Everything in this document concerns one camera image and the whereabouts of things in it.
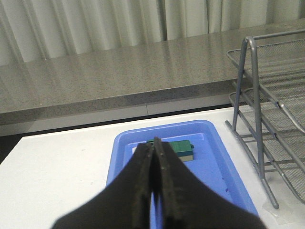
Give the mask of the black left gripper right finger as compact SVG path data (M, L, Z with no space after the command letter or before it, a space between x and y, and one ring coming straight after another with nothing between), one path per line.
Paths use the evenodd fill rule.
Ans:
M254 214L232 204L202 183L168 142L153 141L157 188L164 229L264 229Z

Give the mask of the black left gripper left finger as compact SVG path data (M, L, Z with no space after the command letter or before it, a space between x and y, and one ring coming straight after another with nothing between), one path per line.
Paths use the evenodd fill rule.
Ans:
M138 144L118 176L86 204L58 219L54 229L148 229L153 148Z

